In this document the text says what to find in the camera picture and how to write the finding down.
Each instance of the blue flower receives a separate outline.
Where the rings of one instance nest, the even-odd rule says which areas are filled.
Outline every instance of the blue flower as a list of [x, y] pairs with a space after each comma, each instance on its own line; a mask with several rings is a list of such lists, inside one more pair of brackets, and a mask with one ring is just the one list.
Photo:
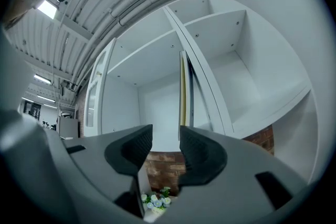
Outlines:
[[161, 200], [156, 200], [156, 201], [154, 202], [154, 205], [155, 205], [156, 207], [161, 207], [161, 206], [162, 206], [162, 202], [161, 202]]
[[152, 209], [152, 208], [154, 207], [154, 205], [153, 205], [151, 202], [149, 202], [149, 203], [147, 204], [147, 207], [148, 207], [149, 209]]

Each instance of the open cabinet door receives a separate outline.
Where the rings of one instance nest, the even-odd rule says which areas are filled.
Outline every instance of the open cabinet door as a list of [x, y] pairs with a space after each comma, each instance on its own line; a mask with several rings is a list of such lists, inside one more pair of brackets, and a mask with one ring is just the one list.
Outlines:
[[180, 125], [193, 126], [193, 90], [191, 66], [185, 51], [180, 52]]
[[101, 103], [107, 73], [107, 62], [111, 57], [116, 39], [113, 39], [97, 57], [90, 76], [84, 110], [84, 136], [101, 134]]

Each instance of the white wall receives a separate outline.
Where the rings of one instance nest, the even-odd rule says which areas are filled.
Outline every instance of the white wall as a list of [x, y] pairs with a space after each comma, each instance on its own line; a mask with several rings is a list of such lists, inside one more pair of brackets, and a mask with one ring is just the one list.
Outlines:
[[317, 118], [308, 93], [288, 114], [273, 125], [274, 155], [308, 181], [317, 151]]
[[20, 113], [20, 114], [22, 114], [23, 113], [23, 109], [25, 108], [25, 100], [21, 100], [21, 103], [20, 103], [20, 105], [19, 105], [19, 107], [17, 108], [17, 111]]
[[330, 159], [336, 132], [336, 38], [322, 0], [237, 0], [268, 20], [291, 44], [313, 87], [318, 117], [318, 156], [311, 179]]
[[42, 121], [48, 122], [49, 125], [56, 124], [57, 109], [49, 108], [45, 105], [41, 106], [39, 123], [42, 125]]
[[139, 110], [140, 123], [153, 124], [151, 151], [180, 151], [180, 73], [140, 87]]

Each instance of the flower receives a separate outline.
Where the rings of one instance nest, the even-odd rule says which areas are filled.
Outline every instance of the flower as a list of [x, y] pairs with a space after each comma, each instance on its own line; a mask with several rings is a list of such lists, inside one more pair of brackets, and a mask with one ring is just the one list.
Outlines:
[[153, 205], [151, 202], [149, 202], [149, 203], [147, 204], [147, 207], [148, 207], [149, 209], [152, 209], [152, 208], [154, 207], [154, 205]]
[[141, 194], [141, 200], [146, 201], [146, 199], [147, 199], [147, 195], [146, 194]]
[[170, 200], [169, 197], [163, 199], [163, 203], [164, 203], [165, 205], [168, 205], [168, 204], [170, 204], [171, 202], [172, 202], [172, 200]]
[[152, 202], [155, 202], [155, 201], [157, 201], [157, 200], [158, 200], [157, 196], [156, 196], [155, 194], [153, 194], [153, 195], [151, 196], [151, 201], [152, 201]]
[[160, 207], [160, 206], [162, 206], [162, 202], [161, 202], [161, 200], [156, 200], [156, 201], [154, 202], [154, 205], [155, 205], [156, 207]]

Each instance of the corrugated metal ceiling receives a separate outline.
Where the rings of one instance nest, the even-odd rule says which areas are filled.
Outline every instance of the corrugated metal ceiling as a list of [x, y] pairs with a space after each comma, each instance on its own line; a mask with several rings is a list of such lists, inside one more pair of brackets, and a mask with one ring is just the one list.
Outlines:
[[[83, 30], [86, 29], [88, 35], [92, 36], [102, 20], [106, 16], [109, 16], [113, 7], [123, 1], [124, 0], [66, 0], [57, 5], [61, 15], [65, 12], [67, 18], [77, 23], [76, 27], [81, 27]], [[120, 18], [132, 11], [142, 1], [144, 0], [136, 0], [136, 2], [129, 5], [129, 7], [121, 13]], [[169, 0], [163, 0], [155, 5], [153, 4], [150, 8], [144, 10], [137, 17], [129, 21], [121, 31], [124, 31], [127, 26], [133, 24], [140, 17], [167, 1]], [[61, 88], [60, 83], [63, 82], [63, 79], [60, 78], [64, 78], [66, 75], [66, 78], [68, 78], [73, 74], [76, 61], [88, 43], [88, 38], [81, 38], [81, 36], [74, 35], [74, 33], [68, 31], [67, 28], [59, 28], [59, 25], [60, 23], [57, 20], [51, 20], [39, 10], [30, 10], [17, 25], [8, 31], [13, 46], [21, 54], [25, 54], [26, 60], [34, 64], [34, 71], [50, 79], [58, 91], [60, 91]], [[100, 40], [111, 27], [112, 25], [103, 33]], [[59, 72], [53, 75], [50, 72], [52, 67]], [[54, 91], [46, 90], [35, 84], [31, 84], [28, 91], [30, 93], [40, 92], [46, 97], [53, 97], [63, 103], [71, 103], [75, 97], [75, 94], [70, 90], [64, 91], [63, 96], [61, 96], [60, 93], [54, 93]]]

